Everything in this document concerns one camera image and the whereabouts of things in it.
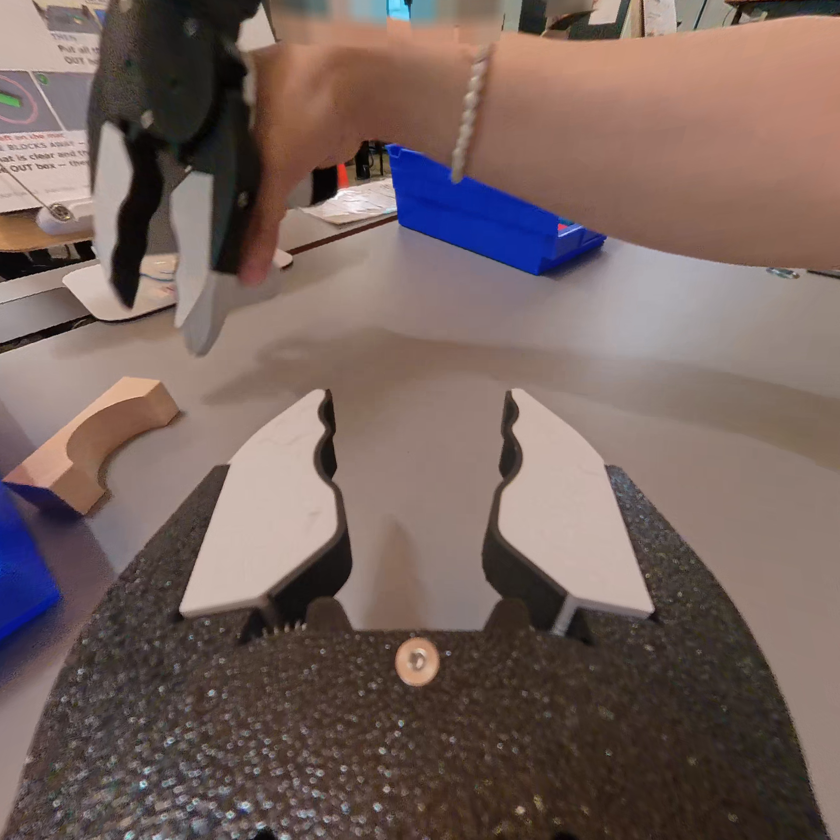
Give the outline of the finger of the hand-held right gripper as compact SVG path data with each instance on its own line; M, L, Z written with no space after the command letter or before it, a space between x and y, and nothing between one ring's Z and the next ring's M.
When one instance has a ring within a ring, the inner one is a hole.
M123 131L111 122L104 122L99 133L97 160L91 177L92 242L106 292L118 310L128 308L112 287L112 264L119 242L119 215L129 197L133 177L133 165ZM143 258L147 263L172 253L172 229L165 201L160 201L149 221L132 223L128 233L123 235L122 242L126 243L129 234L135 233L145 236Z
M211 267L214 179L190 172L172 194L172 229L178 246L174 325L187 350L205 356L230 311L235 277Z

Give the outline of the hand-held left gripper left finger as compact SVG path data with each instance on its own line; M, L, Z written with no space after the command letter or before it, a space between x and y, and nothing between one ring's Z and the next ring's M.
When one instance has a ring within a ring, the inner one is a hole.
M179 612L258 610L304 621L311 603L350 578L350 534L329 389L270 420L229 460Z

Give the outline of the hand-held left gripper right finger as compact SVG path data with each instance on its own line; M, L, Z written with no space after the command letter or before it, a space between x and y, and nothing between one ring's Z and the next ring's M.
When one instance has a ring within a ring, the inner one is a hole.
M482 546L489 585L554 635L566 635L580 611L654 615L600 454L520 388L505 394L500 430L500 484Z

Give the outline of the blue plastic bin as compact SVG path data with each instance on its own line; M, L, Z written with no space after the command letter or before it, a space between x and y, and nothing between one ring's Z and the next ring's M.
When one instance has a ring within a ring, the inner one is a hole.
M1 640L46 613L60 598L11 493L1 485Z
M572 223L397 144L387 146L399 225L503 265L543 276L603 247L606 237L587 227L558 239Z

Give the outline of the person's right forearm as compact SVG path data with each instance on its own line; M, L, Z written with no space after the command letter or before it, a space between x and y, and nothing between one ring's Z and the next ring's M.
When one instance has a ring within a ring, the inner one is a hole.
M653 38L503 36L464 173L604 235L836 270L839 23Z

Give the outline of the person's right hand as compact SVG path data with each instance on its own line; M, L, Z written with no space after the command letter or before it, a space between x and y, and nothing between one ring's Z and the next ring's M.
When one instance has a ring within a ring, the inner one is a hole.
M311 171L381 140L449 163L474 51L399 39L372 46L279 44L256 55L261 180L238 268L267 277L287 199Z

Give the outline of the instruction sign board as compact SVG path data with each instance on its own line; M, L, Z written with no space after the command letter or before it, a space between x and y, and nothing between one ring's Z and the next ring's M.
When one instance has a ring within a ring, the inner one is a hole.
M107 8L1 2L2 213L88 198L88 104Z

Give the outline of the papers in plastic sleeve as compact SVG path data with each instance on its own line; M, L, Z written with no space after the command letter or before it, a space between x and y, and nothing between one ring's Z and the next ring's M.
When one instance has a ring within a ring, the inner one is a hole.
M302 211L335 227L393 216L396 214L393 180L388 177L345 187L324 203Z

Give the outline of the wooden arch block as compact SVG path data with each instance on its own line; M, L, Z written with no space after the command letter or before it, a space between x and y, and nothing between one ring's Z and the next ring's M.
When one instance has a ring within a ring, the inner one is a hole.
M130 440L180 412L162 381L123 377L12 469L3 483L46 511L85 516L106 494L102 466Z

